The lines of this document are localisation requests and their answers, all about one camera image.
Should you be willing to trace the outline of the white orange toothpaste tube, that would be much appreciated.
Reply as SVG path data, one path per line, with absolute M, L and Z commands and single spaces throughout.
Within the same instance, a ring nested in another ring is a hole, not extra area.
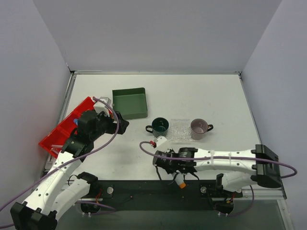
M 175 183 L 181 188 L 185 188 L 186 187 L 186 183 L 184 182 L 184 175 L 181 173 L 173 173 L 173 179 L 175 181 Z

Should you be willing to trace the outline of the dark green mug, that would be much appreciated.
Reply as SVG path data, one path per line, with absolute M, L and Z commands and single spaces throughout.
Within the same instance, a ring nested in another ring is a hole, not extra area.
M 165 137 L 168 133 L 168 129 L 169 122 L 163 117 L 155 118 L 151 125 L 145 127 L 145 130 L 151 133 L 155 138 L 159 136 Z

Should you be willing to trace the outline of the grey mug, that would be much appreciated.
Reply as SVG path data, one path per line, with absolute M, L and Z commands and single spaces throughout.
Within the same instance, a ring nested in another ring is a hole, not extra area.
M 212 124 L 208 124 L 205 120 L 197 118 L 190 124 L 191 138 L 193 140 L 201 140 L 205 134 L 214 129 Z

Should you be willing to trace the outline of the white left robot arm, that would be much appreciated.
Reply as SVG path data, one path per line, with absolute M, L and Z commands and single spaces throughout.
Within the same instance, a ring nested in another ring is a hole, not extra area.
M 63 189 L 72 173 L 94 148 L 94 142 L 103 134 L 124 134 L 129 122 L 119 112 L 113 117 L 104 112 L 85 111 L 77 120 L 77 127 L 65 141 L 51 170 L 38 187 L 22 203 L 10 209 L 17 230 L 54 230 L 58 220 L 83 196 L 98 193 L 98 178 L 83 172 L 72 185 Z

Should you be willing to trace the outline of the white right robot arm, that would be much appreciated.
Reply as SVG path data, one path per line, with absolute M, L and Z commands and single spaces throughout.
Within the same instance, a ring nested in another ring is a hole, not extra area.
M 265 188 L 280 188 L 282 180 L 278 156 L 267 146 L 257 144 L 243 151 L 214 151 L 199 148 L 158 149 L 153 165 L 168 174 L 192 174 L 215 170 L 216 189 L 237 192 L 257 184 Z

